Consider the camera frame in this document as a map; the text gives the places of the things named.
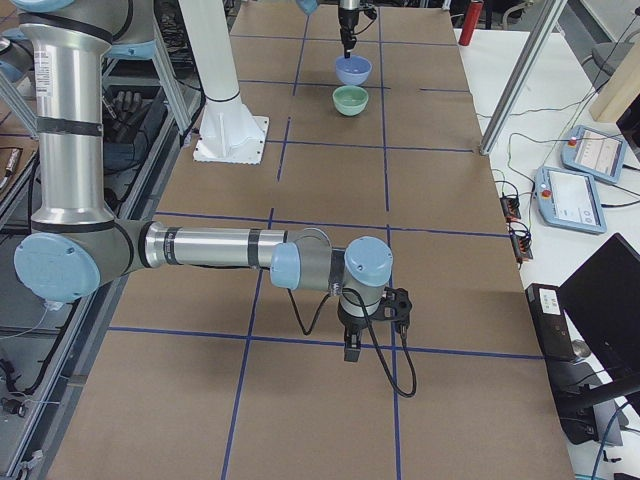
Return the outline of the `blue bowl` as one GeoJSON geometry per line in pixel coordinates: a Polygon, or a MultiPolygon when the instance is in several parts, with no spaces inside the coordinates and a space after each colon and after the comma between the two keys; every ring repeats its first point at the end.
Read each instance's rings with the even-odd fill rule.
{"type": "Polygon", "coordinates": [[[335,73],[344,85],[362,85],[372,72],[371,62],[362,56],[339,56],[335,60],[335,73]]]}

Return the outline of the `green bowl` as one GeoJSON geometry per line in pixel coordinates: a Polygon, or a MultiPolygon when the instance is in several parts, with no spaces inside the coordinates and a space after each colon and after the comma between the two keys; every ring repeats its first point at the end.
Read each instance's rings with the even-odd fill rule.
{"type": "Polygon", "coordinates": [[[368,92],[355,85],[343,85],[332,93],[336,110],[344,116],[356,116],[364,111],[369,101],[368,92]]]}

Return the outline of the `red cylinder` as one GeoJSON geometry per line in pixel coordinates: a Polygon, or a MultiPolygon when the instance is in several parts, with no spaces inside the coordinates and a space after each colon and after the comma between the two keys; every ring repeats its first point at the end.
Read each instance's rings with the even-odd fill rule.
{"type": "Polygon", "coordinates": [[[458,44],[460,46],[468,46],[470,44],[483,9],[483,4],[484,2],[482,0],[471,0],[469,2],[464,15],[462,30],[458,39],[458,44]]]}

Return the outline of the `orange terminal board near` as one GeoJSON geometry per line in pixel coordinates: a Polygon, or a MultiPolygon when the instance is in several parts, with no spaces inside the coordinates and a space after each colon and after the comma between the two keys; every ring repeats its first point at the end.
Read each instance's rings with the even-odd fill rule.
{"type": "Polygon", "coordinates": [[[522,265],[525,261],[532,260],[532,234],[530,229],[519,220],[509,221],[507,228],[516,262],[522,265]]]}

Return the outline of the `orange terminal board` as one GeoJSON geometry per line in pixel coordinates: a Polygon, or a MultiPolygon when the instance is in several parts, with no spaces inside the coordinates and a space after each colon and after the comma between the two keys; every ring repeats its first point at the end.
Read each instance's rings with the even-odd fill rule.
{"type": "Polygon", "coordinates": [[[500,196],[500,205],[506,221],[521,219],[520,199],[518,195],[502,194],[500,196]]]}
{"type": "Polygon", "coordinates": [[[519,220],[509,221],[507,228],[516,262],[522,265],[525,261],[532,260],[532,234],[530,229],[519,220]]]}

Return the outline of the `orange terminal board far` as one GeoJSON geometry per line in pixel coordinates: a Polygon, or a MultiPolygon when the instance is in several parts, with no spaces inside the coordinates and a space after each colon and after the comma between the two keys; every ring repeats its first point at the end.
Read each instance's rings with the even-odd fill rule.
{"type": "Polygon", "coordinates": [[[502,194],[500,196],[500,205],[506,221],[521,219],[520,199],[518,195],[502,194]]]}

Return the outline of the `black box device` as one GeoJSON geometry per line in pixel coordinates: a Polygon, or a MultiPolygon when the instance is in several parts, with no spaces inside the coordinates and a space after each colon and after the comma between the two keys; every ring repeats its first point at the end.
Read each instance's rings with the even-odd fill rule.
{"type": "Polygon", "coordinates": [[[608,427],[616,409],[613,388],[602,383],[581,353],[583,341],[572,340],[558,288],[532,283],[525,290],[562,429],[569,441],[601,441],[620,446],[618,426],[608,427]]]}

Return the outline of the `near teach pendant tablet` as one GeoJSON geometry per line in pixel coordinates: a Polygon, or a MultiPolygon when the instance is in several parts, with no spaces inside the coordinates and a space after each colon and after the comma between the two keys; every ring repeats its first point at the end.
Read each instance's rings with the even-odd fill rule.
{"type": "Polygon", "coordinates": [[[546,224],[590,234],[607,231],[592,175],[542,166],[536,172],[534,186],[538,209],[546,224]]]}

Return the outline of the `teach pendant tablet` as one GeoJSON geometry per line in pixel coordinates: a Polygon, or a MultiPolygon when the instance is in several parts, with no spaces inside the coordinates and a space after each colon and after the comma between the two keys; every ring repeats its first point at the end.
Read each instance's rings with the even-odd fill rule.
{"type": "Polygon", "coordinates": [[[562,164],[613,185],[619,181],[627,142],[620,134],[608,134],[578,125],[568,133],[561,149],[562,164]]]}
{"type": "Polygon", "coordinates": [[[536,172],[534,186],[538,209],[546,224],[590,234],[607,231],[592,175],[542,166],[536,172]]]}

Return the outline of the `black laptop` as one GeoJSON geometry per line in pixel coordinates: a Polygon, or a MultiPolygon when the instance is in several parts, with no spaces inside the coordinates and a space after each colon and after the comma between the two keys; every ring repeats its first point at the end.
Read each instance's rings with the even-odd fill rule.
{"type": "Polygon", "coordinates": [[[559,289],[561,303],[600,363],[639,370],[639,253],[613,234],[559,289]]]}

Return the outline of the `far teach pendant tablet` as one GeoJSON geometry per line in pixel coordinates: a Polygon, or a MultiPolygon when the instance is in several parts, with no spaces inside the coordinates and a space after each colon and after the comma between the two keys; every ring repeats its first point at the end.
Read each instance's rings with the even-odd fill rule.
{"type": "Polygon", "coordinates": [[[568,133],[561,149],[562,164],[613,185],[619,181],[627,142],[620,134],[608,134],[578,125],[568,133]]]}

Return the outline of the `white pedestal column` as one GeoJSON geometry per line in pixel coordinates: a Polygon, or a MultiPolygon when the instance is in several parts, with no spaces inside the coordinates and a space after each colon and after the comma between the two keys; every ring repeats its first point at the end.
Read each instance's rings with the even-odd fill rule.
{"type": "Polygon", "coordinates": [[[242,100],[223,3],[185,0],[180,8],[206,100],[194,159],[256,165],[269,119],[242,100]]]}

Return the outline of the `aluminium frame post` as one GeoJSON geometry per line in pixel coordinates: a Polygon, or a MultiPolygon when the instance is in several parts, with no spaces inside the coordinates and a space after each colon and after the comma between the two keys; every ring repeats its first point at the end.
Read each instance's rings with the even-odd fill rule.
{"type": "Polygon", "coordinates": [[[567,0],[548,0],[523,46],[503,93],[479,145],[481,155],[489,155],[518,100],[526,80],[557,23],[567,0]]]}

